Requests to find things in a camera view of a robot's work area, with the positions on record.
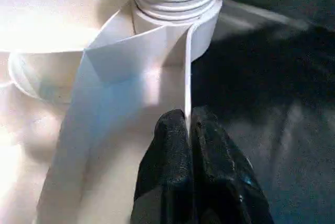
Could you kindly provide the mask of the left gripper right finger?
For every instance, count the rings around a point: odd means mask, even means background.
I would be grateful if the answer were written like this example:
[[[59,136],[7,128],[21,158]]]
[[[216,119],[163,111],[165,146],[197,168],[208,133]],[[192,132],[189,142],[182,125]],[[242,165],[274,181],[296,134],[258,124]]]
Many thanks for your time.
[[[195,204],[198,223],[273,223],[249,160],[206,107],[192,111]]]

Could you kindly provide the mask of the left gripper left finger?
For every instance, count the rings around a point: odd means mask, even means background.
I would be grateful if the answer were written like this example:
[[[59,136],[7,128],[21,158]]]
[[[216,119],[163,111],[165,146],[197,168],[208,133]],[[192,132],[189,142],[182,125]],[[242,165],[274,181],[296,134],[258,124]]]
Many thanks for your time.
[[[163,114],[138,169],[131,223],[190,223],[192,168],[184,113]]]

